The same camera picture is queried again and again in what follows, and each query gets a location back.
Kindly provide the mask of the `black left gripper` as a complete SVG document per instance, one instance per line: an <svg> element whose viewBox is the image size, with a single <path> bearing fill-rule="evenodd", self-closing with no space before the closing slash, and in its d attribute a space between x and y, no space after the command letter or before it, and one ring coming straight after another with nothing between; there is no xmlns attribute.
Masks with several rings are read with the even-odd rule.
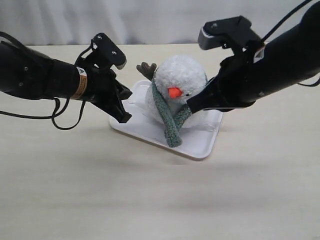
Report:
<svg viewBox="0 0 320 240"><path fill-rule="evenodd" d="M127 123L132 115L128 113L122 101L127 100L133 92L116 79L112 69L88 67L87 87L82 100L94 105L113 117L118 123Z"/></svg>

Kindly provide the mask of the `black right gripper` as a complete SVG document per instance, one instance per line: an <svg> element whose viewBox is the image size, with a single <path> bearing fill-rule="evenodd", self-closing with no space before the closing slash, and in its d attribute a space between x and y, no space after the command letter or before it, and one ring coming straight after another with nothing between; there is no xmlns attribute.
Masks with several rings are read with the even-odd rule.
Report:
<svg viewBox="0 0 320 240"><path fill-rule="evenodd" d="M260 93L260 62L230 56L220 63L218 74L199 94L187 100L191 112L228 112L252 106Z"/></svg>

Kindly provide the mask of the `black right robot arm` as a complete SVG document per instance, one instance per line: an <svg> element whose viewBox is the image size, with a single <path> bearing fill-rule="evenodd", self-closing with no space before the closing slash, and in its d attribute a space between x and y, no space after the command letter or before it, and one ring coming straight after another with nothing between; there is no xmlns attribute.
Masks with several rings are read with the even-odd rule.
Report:
<svg viewBox="0 0 320 240"><path fill-rule="evenodd" d="M320 4L312 3L300 22L270 42L252 30L244 16L206 22L197 43L233 54L187 105L192 113L228 112L316 76L320 72Z"/></svg>

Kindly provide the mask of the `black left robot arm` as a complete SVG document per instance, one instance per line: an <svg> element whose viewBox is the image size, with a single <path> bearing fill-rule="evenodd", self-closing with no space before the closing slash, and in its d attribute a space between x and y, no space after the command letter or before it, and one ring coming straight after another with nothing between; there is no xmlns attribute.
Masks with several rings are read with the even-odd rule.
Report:
<svg viewBox="0 0 320 240"><path fill-rule="evenodd" d="M1 32L0 91L26 100L77 100L91 103L119 123L132 115L123 106L132 91L117 80L125 54L103 32L97 33L75 63L51 58Z"/></svg>

